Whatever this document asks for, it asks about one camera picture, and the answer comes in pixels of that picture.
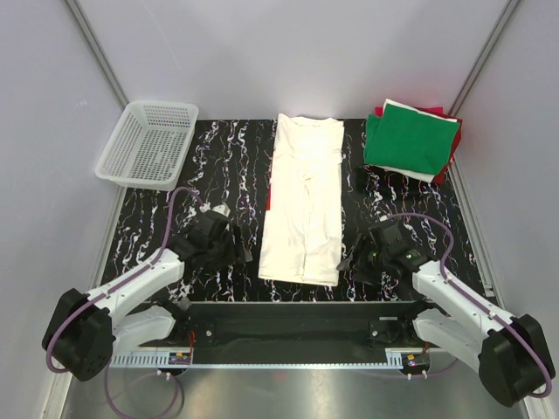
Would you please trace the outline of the white t shirt red print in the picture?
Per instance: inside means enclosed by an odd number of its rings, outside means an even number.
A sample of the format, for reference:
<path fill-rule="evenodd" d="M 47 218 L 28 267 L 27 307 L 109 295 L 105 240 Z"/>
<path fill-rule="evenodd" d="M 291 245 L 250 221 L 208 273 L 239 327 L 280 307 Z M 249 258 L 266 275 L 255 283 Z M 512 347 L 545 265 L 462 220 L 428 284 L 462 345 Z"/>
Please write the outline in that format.
<path fill-rule="evenodd" d="M 340 120 L 279 114 L 259 277 L 336 286 L 342 258 Z"/>

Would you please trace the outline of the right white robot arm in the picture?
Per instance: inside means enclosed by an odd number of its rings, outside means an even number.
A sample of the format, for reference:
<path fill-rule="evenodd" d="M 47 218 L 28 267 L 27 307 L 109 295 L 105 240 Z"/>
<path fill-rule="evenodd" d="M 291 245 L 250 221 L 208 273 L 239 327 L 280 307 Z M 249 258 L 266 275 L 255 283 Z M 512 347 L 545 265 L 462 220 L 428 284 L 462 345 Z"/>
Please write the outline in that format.
<path fill-rule="evenodd" d="M 474 371 L 501 405 L 550 395 L 556 370 L 541 324 L 481 297 L 443 260 L 407 241 L 395 217 L 358 235 L 337 269 L 364 283 L 387 273 L 432 302 L 433 307 L 397 323 L 399 340 L 411 347 L 422 340 L 444 349 Z"/>

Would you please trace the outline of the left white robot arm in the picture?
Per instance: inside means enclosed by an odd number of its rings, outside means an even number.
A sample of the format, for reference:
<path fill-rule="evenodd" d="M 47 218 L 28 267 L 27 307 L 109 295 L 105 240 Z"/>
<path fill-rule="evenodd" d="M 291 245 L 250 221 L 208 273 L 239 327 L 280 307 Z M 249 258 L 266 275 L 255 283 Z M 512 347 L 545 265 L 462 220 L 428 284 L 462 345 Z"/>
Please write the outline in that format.
<path fill-rule="evenodd" d="M 189 333 L 183 310 L 170 303 L 137 308 L 185 274 L 252 261 L 243 231 L 230 213 L 224 203 L 205 208 L 183 234 L 169 238 L 134 269 L 88 292 L 65 292 L 42 340 L 47 361 L 61 365 L 52 372 L 89 381 L 119 351 L 155 340 L 182 344 Z"/>

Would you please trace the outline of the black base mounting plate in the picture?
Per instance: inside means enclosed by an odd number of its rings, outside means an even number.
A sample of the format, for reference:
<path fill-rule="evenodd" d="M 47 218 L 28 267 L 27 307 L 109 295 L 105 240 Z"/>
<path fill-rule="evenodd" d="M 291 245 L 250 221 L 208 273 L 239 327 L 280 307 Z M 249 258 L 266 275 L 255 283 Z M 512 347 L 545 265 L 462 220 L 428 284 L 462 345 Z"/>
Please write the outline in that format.
<path fill-rule="evenodd" d="M 382 350 L 421 348 L 411 320 L 426 308 L 420 301 L 196 302 L 172 337 L 145 345 L 230 361 L 372 361 Z"/>

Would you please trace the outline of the black marble pattern mat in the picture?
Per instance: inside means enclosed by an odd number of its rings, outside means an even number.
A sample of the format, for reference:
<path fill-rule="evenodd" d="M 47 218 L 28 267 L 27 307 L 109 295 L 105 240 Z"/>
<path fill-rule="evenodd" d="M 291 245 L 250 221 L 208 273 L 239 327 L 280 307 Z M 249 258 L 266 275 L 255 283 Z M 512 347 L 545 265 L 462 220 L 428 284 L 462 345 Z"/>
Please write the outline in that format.
<path fill-rule="evenodd" d="M 445 259 L 446 267 L 476 292 L 484 286 L 453 185 L 412 181 L 379 168 L 363 169 L 364 120 L 346 120 L 342 145 L 342 234 L 349 247 L 381 216 L 397 213 L 406 237 Z M 121 206 L 103 272 L 110 281 L 137 266 L 161 244 L 166 227 L 184 231 L 197 202 L 225 203 L 244 230 L 247 247 L 260 253 L 267 205 L 274 120 L 202 120 L 179 177 L 181 192 L 131 189 Z M 226 302 L 354 302 L 406 300 L 411 291 L 383 276 L 377 285 L 344 272 L 335 287 L 297 285 L 259 278 L 259 265 L 199 270 L 170 285 L 172 300 Z"/>

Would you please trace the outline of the white plastic mesh basket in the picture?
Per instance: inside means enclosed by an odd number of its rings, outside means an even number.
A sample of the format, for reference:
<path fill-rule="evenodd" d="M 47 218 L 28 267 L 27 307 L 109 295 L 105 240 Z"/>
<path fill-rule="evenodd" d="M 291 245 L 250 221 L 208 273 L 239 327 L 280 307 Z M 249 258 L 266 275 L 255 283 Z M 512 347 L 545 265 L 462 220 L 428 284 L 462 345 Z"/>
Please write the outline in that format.
<path fill-rule="evenodd" d="M 128 103 L 96 165 L 96 176 L 124 188 L 173 190 L 198 113 L 197 106 L 182 102 Z"/>

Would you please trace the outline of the left aluminium corner post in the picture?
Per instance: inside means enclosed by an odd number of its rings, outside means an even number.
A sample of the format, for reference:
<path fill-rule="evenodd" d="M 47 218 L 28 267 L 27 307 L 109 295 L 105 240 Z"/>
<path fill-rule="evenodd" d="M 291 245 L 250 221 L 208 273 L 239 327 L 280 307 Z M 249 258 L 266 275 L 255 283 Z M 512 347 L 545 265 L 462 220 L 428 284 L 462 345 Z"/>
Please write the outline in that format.
<path fill-rule="evenodd" d="M 95 34 L 93 26 L 89 22 L 80 1 L 64 0 L 63 4 L 68 9 L 73 22 L 77 25 L 80 36 L 83 38 L 86 47 L 91 52 L 96 65 L 99 67 L 101 75 L 107 82 L 111 94 L 114 96 L 121 109 L 124 109 L 129 103 L 128 96 L 126 95 L 121 82 L 118 80 L 118 77 L 110 64 L 107 55 L 102 48 L 101 42 Z"/>

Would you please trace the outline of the aluminium corner post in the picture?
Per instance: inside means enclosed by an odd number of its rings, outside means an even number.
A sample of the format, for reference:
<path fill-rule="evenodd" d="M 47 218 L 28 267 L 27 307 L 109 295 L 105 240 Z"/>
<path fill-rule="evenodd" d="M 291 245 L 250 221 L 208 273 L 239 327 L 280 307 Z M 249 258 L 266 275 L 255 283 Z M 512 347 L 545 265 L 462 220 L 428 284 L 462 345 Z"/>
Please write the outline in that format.
<path fill-rule="evenodd" d="M 89 22 L 80 1 L 64 0 L 63 4 L 68 9 L 73 22 L 77 25 L 80 36 L 83 38 L 86 47 L 91 52 L 96 65 L 99 67 L 101 75 L 107 82 L 111 94 L 114 96 L 121 109 L 124 109 L 129 103 L 128 96 L 126 95 L 121 82 L 118 80 L 118 77 L 110 64 L 107 55 L 102 48 L 101 42 L 95 34 L 93 26 Z"/>
<path fill-rule="evenodd" d="M 503 39 L 508 26 L 514 20 L 520 7 L 524 4 L 522 0 L 507 0 L 500 15 L 496 19 L 492 30 L 490 30 L 486 41 L 473 62 L 473 66 L 464 80 L 457 97 L 450 108 L 450 115 L 457 115 L 462 108 L 472 89 L 475 87 L 480 75 L 483 73 L 490 58 L 496 52 L 500 41 Z"/>

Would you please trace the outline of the right aluminium corner post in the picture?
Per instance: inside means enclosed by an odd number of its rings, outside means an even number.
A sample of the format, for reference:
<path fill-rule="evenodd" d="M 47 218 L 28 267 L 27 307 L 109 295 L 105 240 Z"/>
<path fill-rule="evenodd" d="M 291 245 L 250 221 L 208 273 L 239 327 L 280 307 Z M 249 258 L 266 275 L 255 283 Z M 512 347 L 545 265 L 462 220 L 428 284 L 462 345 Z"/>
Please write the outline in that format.
<path fill-rule="evenodd" d="M 473 62 L 473 66 L 464 80 L 457 97 L 450 108 L 450 115 L 457 115 L 462 108 L 472 89 L 475 87 L 480 75 L 483 73 L 490 58 L 496 52 L 500 41 L 503 39 L 508 26 L 514 20 L 520 7 L 524 4 L 522 0 L 507 0 L 500 15 L 496 19 L 492 30 L 490 30 L 486 41 Z"/>

